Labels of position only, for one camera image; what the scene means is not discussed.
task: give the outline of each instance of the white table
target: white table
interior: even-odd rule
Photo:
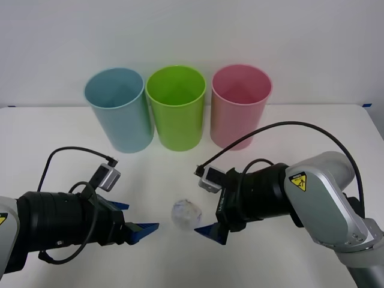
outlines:
[[[366,111],[354,105],[268,106],[260,126],[286,120],[316,124],[349,149],[361,171],[367,216],[384,228],[384,141]],[[194,149],[167,150],[155,135],[150,146],[136,154],[115,151],[89,108],[0,109],[0,194],[17,198],[35,191],[48,155],[70,145],[118,158],[121,179],[109,194],[99,193],[129,203],[127,221],[160,222],[160,228],[135,246],[89,244],[60,266],[30,253],[24,269],[4,275],[0,287],[354,287],[333,251],[312,243],[288,216],[250,223],[242,232],[231,233],[226,246],[173,225],[171,207],[183,198],[202,209],[202,225],[215,222],[219,196],[200,189],[193,175],[196,165],[220,150],[209,137],[209,108],[203,139]],[[328,150],[339,151],[317,131],[279,127],[258,135],[248,149],[224,154],[214,165],[240,170],[259,157],[294,164]],[[75,182],[89,180],[101,162],[83,152],[60,152],[43,190],[68,191]],[[356,182],[346,193],[357,195]],[[68,247],[50,254],[62,259],[72,251],[74,247]]]

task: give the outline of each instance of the black cable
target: black cable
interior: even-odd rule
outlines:
[[[81,246],[71,256],[69,256],[68,258],[65,258],[63,260],[55,260],[47,254],[47,251],[45,251],[45,250],[40,251],[38,258],[49,263],[49,264],[60,265],[60,264],[68,263],[69,261],[74,259],[84,249],[85,245],[89,242],[89,240],[90,240],[90,238],[91,238],[91,236],[95,230],[97,217],[98,217],[98,206],[99,206],[95,189],[90,185],[90,183],[85,182],[85,181],[80,181],[80,182],[74,184],[68,193],[72,193],[80,185],[87,186],[88,189],[92,192],[92,195],[94,197],[94,213],[93,213],[93,217],[92,217],[92,223],[91,223],[91,226],[89,228],[89,232],[88,232],[86,238],[84,239],[84,241],[82,242]]]
[[[212,161],[214,161],[215,159],[217,159],[218,157],[220,157],[225,152],[227,152],[231,148],[235,147],[237,144],[241,143],[245,139],[247,139],[249,137],[252,137],[252,136],[254,136],[254,135],[256,135],[256,134],[258,134],[258,133],[260,133],[262,131],[268,130],[270,128],[274,128],[274,127],[277,127],[277,126],[284,126],[284,125],[300,125],[300,126],[305,126],[305,127],[308,127],[308,128],[315,129],[315,130],[323,133],[324,135],[328,136],[333,142],[336,143],[337,146],[339,146],[339,148],[347,156],[348,160],[350,161],[350,163],[351,163],[351,165],[353,167],[353,170],[355,171],[356,181],[357,181],[357,184],[358,184],[358,192],[359,192],[360,205],[361,205],[361,209],[362,209],[362,218],[365,218],[364,192],[363,192],[363,188],[362,188],[361,175],[360,175],[359,168],[358,168],[355,160],[353,159],[352,155],[349,153],[347,148],[343,144],[341,144],[341,142],[339,140],[337,140],[337,138],[335,136],[333,136],[331,133],[327,132],[326,130],[324,130],[324,129],[318,127],[318,126],[315,126],[313,124],[309,124],[309,123],[306,123],[306,122],[284,121],[284,122],[278,122],[278,123],[274,123],[274,124],[271,124],[271,125],[267,125],[267,126],[262,127],[260,129],[256,129],[253,132],[251,132],[251,133],[241,137],[240,139],[234,141],[231,145],[225,147],[223,150],[221,150],[219,153],[214,155],[211,159],[206,161],[204,164],[199,165],[197,167],[197,169],[196,169],[195,174],[197,174],[199,177],[203,176],[202,173],[204,172],[204,167],[205,166],[207,166],[209,163],[211,163]]]
[[[267,159],[256,159],[256,160],[253,160],[252,162],[250,162],[248,165],[246,165],[246,167],[244,168],[244,170],[242,171],[242,173],[240,174],[240,178],[239,178],[239,183],[238,183],[238,189],[236,191],[236,196],[235,196],[235,203],[239,204],[239,201],[240,201],[240,190],[241,190],[241,187],[242,187],[242,183],[244,181],[244,177],[245,177],[245,174],[247,174],[248,170],[251,168],[252,165],[256,164],[256,163],[259,163],[259,162],[265,162],[265,163],[268,163],[269,165],[273,165],[272,162],[270,162],[269,160]],[[242,211],[241,211],[241,205],[236,205],[237,207],[237,210],[238,210],[238,213],[240,213],[244,218],[248,218],[246,217]]]
[[[44,182],[44,179],[47,175],[47,171],[48,171],[48,168],[49,168],[49,164],[52,160],[52,157],[57,153],[57,152],[60,152],[60,151],[63,151],[63,150],[80,150],[80,151],[84,151],[84,152],[88,152],[88,153],[92,153],[94,155],[97,155],[97,156],[100,156],[104,159],[106,159],[109,163],[108,165],[111,166],[111,167],[115,167],[116,164],[117,164],[117,161],[115,159],[113,159],[112,157],[109,157],[107,155],[104,155],[102,153],[99,153],[97,151],[94,151],[94,150],[91,150],[91,149],[88,149],[88,148],[83,148],[83,147],[76,147],[76,146],[68,146],[68,147],[61,147],[61,148],[58,148],[56,150],[54,150],[48,157],[48,160],[47,160],[47,163],[46,163],[46,166],[44,168],[44,172],[41,176],[41,179],[40,179],[40,183],[38,184],[38,187],[37,187],[37,192],[40,192],[41,191],[41,187],[43,186],[43,182]]]

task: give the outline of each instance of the clear plastic ball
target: clear plastic ball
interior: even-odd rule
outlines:
[[[193,230],[198,227],[202,211],[187,199],[177,201],[171,212],[173,223],[184,231]]]

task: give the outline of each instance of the white wall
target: white wall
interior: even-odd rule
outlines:
[[[1,0],[0,106],[84,105],[107,67],[148,77],[189,64],[210,80],[234,62],[271,76],[270,103],[384,106],[383,11],[382,0]]]

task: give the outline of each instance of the cup rim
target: cup rim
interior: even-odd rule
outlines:
[[[122,70],[132,71],[132,72],[136,73],[137,75],[139,75],[140,79],[142,80],[143,85],[142,85],[142,88],[141,88],[140,92],[138,93],[138,95],[135,96],[131,101],[129,101],[129,102],[123,104],[123,105],[116,106],[116,107],[101,107],[101,106],[97,106],[97,105],[91,103],[91,102],[87,99],[87,97],[86,97],[86,95],[85,95],[85,90],[86,90],[88,84],[90,83],[90,81],[93,80],[95,77],[99,76],[101,73],[104,73],[104,72],[107,72],[107,71],[110,71],[110,70],[120,70],[120,69],[122,69]],[[85,85],[85,87],[84,87],[83,95],[84,95],[85,101],[87,101],[88,104],[91,105],[92,107],[95,107],[95,108],[98,108],[98,109],[103,109],[103,110],[115,110],[115,109],[123,108],[123,107],[125,107],[125,106],[131,104],[132,102],[136,101],[136,100],[143,94],[144,87],[145,87],[145,81],[144,81],[143,76],[141,76],[141,74],[140,74],[139,72],[137,72],[137,71],[135,71],[135,70],[133,70],[133,69],[125,68],[125,67],[114,67],[114,68],[107,68],[107,69],[101,70],[99,73],[93,75],[93,76],[87,81],[87,83],[86,83],[86,85]]]
[[[153,76],[154,74],[156,74],[157,72],[161,71],[161,70],[165,70],[165,69],[172,68],[172,67],[184,67],[184,68],[191,69],[191,70],[195,71],[195,72],[196,72],[196,73],[203,79],[203,81],[204,81],[204,89],[203,89],[203,92],[200,94],[200,96],[198,96],[195,100],[193,100],[193,101],[191,101],[191,102],[188,102],[188,103],[185,103],[185,104],[180,104],[180,105],[169,105],[169,104],[164,104],[164,103],[162,103],[162,102],[157,101],[156,99],[154,99],[154,98],[149,94],[149,92],[148,92],[148,82],[150,81],[150,79],[152,78],[152,76]],[[153,102],[155,102],[155,103],[157,103],[157,104],[159,104],[159,105],[166,106],[166,107],[184,107],[184,106],[187,106],[187,105],[191,105],[191,104],[193,104],[193,103],[199,101],[199,100],[204,96],[205,91],[206,91],[206,80],[205,80],[203,74],[200,73],[199,70],[197,70],[197,69],[195,69],[195,68],[193,68],[193,67],[191,67],[191,66],[187,66],[187,65],[168,65],[168,66],[165,66],[165,67],[163,67],[163,68],[161,68],[161,69],[156,70],[155,72],[153,72],[152,75],[148,78],[148,80],[147,80],[146,83],[145,83],[145,92],[146,92],[146,94],[148,95],[148,97],[151,99],[151,101],[153,101]]]
[[[259,70],[261,73],[263,73],[263,74],[267,77],[267,79],[269,80],[269,82],[270,82],[270,84],[271,84],[271,90],[269,91],[268,95],[267,95],[265,98],[261,99],[260,101],[257,101],[257,102],[254,102],[254,103],[248,103],[248,104],[242,104],[242,103],[232,102],[232,101],[229,101],[229,100],[223,98],[222,96],[220,96],[220,94],[217,93],[216,90],[215,90],[215,88],[214,88],[214,78],[215,78],[215,76],[216,76],[219,72],[221,72],[222,70],[224,70],[224,69],[226,69],[226,68],[228,68],[228,67],[232,67],[232,66],[247,66],[247,67],[251,67],[251,68],[253,68],[253,69]],[[242,63],[229,64],[229,65],[226,65],[226,66],[221,67],[221,68],[220,68],[219,70],[217,70],[217,71],[215,72],[215,74],[213,75],[213,77],[212,77],[212,81],[211,81],[211,86],[212,86],[212,90],[213,90],[213,92],[215,93],[215,95],[216,95],[218,98],[222,99],[223,101],[225,101],[225,102],[227,102],[227,103],[230,103],[230,104],[233,104],[233,105],[239,105],[239,106],[253,106],[253,105],[260,104],[261,102],[266,101],[266,100],[269,98],[269,96],[272,94],[272,90],[273,90],[273,83],[272,83],[271,78],[268,76],[268,74],[266,74],[263,70],[257,68],[256,66],[253,66],[253,65],[250,65],[250,64],[242,64]]]

